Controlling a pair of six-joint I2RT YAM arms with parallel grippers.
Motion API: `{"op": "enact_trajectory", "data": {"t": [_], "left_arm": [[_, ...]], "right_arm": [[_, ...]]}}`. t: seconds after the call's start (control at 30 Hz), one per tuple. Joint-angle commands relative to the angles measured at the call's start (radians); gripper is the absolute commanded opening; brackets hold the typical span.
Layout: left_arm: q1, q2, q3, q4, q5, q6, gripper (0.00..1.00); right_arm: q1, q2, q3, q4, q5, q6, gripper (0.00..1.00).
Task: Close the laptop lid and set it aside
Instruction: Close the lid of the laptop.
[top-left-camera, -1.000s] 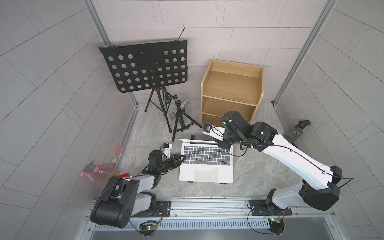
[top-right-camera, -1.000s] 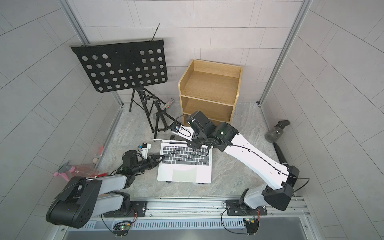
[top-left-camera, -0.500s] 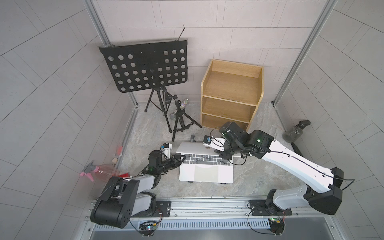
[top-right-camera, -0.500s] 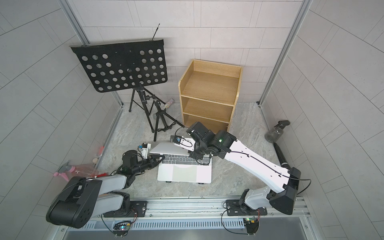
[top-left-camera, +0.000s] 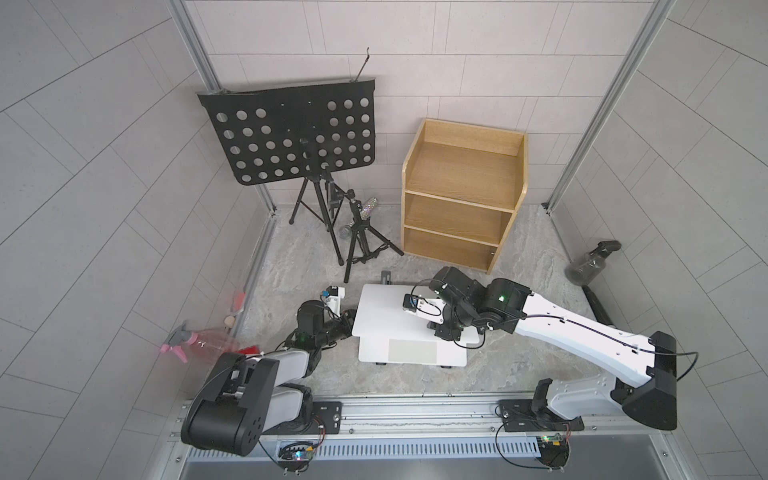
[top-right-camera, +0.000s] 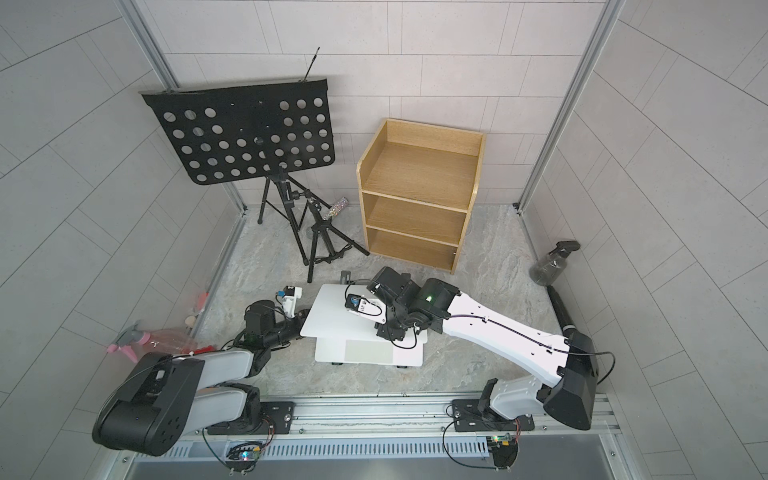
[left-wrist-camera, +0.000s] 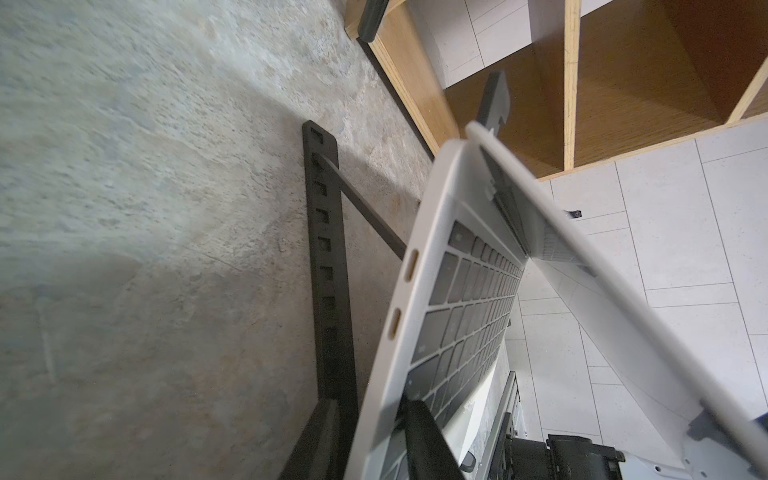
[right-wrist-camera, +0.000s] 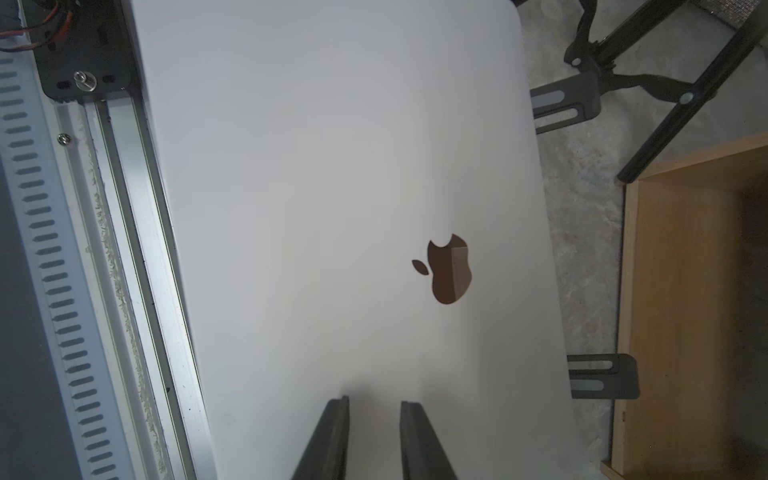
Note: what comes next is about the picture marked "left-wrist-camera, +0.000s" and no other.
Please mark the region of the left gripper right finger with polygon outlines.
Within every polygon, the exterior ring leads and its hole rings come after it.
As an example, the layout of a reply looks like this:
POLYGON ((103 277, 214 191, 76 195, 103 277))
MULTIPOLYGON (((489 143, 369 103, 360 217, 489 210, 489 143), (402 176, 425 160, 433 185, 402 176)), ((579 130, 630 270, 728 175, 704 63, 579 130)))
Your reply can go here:
POLYGON ((463 479, 459 465, 427 405, 421 400, 405 400, 403 414, 409 478, 463 479))

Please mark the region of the silver laptop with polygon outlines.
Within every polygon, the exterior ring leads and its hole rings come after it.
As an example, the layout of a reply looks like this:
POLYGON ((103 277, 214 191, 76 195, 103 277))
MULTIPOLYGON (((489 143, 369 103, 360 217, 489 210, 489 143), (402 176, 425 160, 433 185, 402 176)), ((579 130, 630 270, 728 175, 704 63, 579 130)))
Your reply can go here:
POLYGON ((493 367, 528 264, 557 291, 695 479, 763 479, 748 415, 485 126, 435 159, 407 245, 345 475, 397 478, 418 401, 438 428, 493 367))

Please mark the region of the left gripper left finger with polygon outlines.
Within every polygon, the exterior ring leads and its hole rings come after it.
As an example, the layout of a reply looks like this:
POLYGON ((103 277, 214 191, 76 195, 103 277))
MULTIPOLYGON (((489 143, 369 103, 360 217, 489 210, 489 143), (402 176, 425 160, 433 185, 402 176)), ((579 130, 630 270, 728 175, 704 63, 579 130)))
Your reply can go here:
POLYGON ((339 430, 338 402, 320 399, 278 479, 337 479, 339 430))

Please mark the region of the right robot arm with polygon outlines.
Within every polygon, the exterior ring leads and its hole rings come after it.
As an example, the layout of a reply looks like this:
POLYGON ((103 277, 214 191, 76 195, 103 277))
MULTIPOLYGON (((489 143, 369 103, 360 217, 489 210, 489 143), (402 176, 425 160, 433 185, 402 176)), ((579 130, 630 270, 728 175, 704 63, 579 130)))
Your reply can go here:
POLYGON ((533 441, 502 435, 487 479, 765 479, 743 449, 704 412, 689 424, 681 467, 574 435, 533 441))

